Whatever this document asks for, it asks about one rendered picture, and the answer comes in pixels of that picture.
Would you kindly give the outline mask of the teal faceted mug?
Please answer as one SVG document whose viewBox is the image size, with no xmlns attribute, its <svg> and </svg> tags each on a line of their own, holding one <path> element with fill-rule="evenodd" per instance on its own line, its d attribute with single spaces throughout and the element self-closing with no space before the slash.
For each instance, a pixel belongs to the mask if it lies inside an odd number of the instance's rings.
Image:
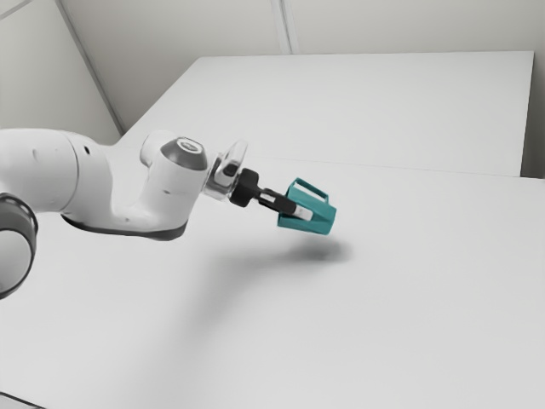
<svg viewBox="0 0 545 409">
<path fill-rule="evenodd" d="M 285 197 L 295 203 L 293 214 L 280 213 L 277 226 L 302 232 L 328 235 L 336 219 L 336 207 L 329 195 L 311 183 L 296 178 Z"/>
</svg>

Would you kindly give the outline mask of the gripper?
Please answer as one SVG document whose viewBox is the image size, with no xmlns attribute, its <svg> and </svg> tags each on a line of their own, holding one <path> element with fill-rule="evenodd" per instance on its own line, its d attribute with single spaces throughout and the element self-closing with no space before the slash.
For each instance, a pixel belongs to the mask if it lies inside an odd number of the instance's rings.
<svg viewBox="0 0 545 409">
<path fill-rule="evenodd" d="M 233 205 L 245 208 L 252 199 L 260 196 L 260 204 L 270 210 L 304 221 L 312 220 L 313 212 L 311 210 L 271 189 L 261 189 L 258 182 L 259 174 L 256 171 L 247 168 L 242 169 L 230 194 L 230 202 Z"/>
</svg>

